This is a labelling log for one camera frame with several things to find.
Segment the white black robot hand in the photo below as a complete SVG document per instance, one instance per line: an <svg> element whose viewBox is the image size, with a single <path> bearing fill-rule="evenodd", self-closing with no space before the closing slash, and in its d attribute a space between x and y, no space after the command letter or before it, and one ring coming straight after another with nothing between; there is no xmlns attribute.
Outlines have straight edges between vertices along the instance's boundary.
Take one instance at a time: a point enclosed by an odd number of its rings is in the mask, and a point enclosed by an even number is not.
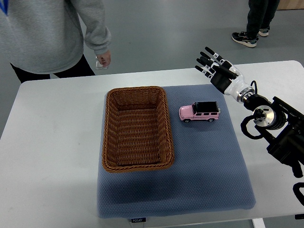
<svg viewBox="0 0 304 228"><path fill-rule="evenodd" d="M197 58L201 66L195 68L210 78L210 82L222 94L232 96L239 103L254 94L254 88L245 82L244 76L234 65L209 47L205 47L205 50L210 56L201 51L200 58Z"/></svg>

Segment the grey sweatshirt sleeve forearm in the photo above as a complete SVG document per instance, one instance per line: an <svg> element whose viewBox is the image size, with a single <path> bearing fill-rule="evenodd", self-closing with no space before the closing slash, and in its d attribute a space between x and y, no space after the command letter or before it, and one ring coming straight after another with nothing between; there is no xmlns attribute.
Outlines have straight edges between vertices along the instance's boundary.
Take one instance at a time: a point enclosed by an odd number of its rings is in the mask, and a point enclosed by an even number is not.
<svg viewBox="0 0 304 228"><path fill-rule="evenodd" d="M86 25L85 43L97 56L109 50L111 33L105 25L105 6L102 0L74 0L73 6Z"/></svg>

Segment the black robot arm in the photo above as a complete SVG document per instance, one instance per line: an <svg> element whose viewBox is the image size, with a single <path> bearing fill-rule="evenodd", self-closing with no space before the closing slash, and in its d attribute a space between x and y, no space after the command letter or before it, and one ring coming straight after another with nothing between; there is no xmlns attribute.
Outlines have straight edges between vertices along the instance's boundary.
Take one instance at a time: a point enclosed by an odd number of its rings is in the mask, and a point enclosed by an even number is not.
<svg viewBox="0 0 304 228"><path fill-rule="evenodd" d="M209 47L201 52L195 68L203 73L224 95L252 111L240 124L242 133L253 140L264 138L267 151L282 164L292 168L295 177L302 178L304 163L304 116L299 111L273 97L270 102L257 92L257 84L247 84L242 73L228 60Z"/></svg>

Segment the person's bare hand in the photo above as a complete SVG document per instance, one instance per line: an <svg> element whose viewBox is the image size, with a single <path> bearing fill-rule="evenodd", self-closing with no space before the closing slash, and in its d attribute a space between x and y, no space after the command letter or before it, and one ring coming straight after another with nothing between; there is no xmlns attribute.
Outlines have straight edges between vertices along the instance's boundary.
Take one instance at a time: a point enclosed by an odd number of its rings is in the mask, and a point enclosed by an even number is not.
<svg viewBox="0 0 304 228"><path fill-rule="evenodd" d="M106 51L103 54L96 55L100 64L102 64L104 67L108 67L111 63L111 52L110 50Z"/></svg>

